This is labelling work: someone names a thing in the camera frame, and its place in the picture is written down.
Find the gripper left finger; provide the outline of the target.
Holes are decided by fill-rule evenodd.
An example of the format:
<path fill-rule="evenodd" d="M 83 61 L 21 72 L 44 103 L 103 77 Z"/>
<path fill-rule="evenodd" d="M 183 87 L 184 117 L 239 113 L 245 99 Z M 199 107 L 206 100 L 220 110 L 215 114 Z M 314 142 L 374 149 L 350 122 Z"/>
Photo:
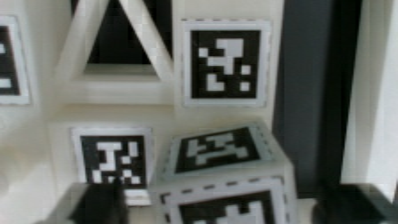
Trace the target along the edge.
<path fill-rule="evenodd" d="M 122 186 L 90 184 L 67 217 L 72 224 L 128 224 Z"/>

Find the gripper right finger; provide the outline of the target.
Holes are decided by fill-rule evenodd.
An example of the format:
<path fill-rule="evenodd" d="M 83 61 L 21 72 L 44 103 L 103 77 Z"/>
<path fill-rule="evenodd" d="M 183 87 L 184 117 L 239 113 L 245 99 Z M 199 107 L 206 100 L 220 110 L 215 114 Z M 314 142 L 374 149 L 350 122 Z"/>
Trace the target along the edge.
<path fill-rule="evenodd" d="M 311 221 L 312 224 L 398 224 L 398 206 L 373 184 L 325 185 Z"/>

